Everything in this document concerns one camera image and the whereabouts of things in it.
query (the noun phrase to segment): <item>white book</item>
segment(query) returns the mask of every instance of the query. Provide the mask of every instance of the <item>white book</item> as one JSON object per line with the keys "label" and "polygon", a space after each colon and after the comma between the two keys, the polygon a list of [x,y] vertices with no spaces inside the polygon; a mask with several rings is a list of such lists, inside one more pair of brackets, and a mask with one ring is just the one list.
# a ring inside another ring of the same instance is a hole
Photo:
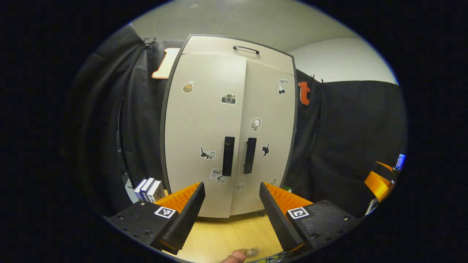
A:
{"label": "white book", "polygon": [[146,183],[141,187],[140,189],[140,194],[141,194],[141,197],[146,200],[147,202],[149,202],[149,198],[148,198],[148,195],[146,193],[146,191],[151,187],[151,185],[153,184],[154,182],[154,178],[148,178],[148,180],[146,181]]}
{"label": "white book", "polygon": [[143,187],[143,185],[146,183],[146,179],[143,179],[143,181],[140,182],[140,184],[135,188],[135,190],[133,191],[135,193],[135,196],[139,199],[139,200],[143,200],[143,197],[141,197],[141,194],[140,194],[140,189],[141,187]]}
{"label": "white book", "polygon": [[155,180],[154,183],[151,185],[148,191],[146,191],[149,201],[154,203],[159,199],[165,197],[164,189],[162,187],[162,182]]}

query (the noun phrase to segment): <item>white wall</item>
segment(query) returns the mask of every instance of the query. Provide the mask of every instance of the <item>white wall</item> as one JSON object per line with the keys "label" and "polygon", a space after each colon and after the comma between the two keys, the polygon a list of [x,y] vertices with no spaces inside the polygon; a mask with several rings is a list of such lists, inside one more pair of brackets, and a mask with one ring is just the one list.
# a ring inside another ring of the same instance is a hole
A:
{"label": "white wall", "polygon": [[318,81],[379,80],[395,83],[393,72],[385,60],[361,39],[325,40],[288,53],[294,56],[297,69],[315,74]]}

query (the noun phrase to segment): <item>ceiling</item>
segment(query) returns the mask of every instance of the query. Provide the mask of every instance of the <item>ceiling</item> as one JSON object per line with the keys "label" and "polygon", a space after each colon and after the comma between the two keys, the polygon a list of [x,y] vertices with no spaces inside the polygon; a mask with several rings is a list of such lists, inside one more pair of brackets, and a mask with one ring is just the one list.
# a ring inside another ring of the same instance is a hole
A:
{"label": "ceiling", "polygon": [[142,37],[185,40],[189,34],[235,37],[290,52],[358,34],[294,0],[174,0],[132,21]]}

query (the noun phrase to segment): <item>white cabinet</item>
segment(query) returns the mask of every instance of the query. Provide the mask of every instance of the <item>white cabinet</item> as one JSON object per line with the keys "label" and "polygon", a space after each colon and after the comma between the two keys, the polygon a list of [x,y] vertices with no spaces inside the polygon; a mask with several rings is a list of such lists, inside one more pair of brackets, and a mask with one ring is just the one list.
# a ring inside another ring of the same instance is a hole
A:
{"label": "white cabinet", "polygon": [[169,193],[203,181],[201,217],[263,209],[260,182],[280,186],[292,150],[293,65],[291,56],[260,44],[189,36],[163,102],[161,159]]}

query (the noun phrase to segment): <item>black door handle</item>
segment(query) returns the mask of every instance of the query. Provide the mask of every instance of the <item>black door handle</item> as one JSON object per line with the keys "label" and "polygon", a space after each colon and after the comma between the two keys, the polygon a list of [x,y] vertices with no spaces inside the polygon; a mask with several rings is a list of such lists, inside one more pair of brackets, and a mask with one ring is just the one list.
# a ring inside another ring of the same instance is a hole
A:
{"label": "black door handle", "polygon": [[244,173],[251,174],[254,165],[255,145],[257,138],[249,138],[247,141],[247,153],[245,154]]}
{"label": "black door handle", "polygon": [[258,51],[258,50],[255,50],[255,49],[252,49],[252,48],[248,48],[248,47],[241,47],[241,48],[245,48],[245,49],[253,50],[253,51],[255,51],[255,54],[259,54],[259,53],[260,53],[260,51]]}
{"label": "black door handle", "polygon": [[223,175],[231,176],[234,157],[234,137],[224,137]]}

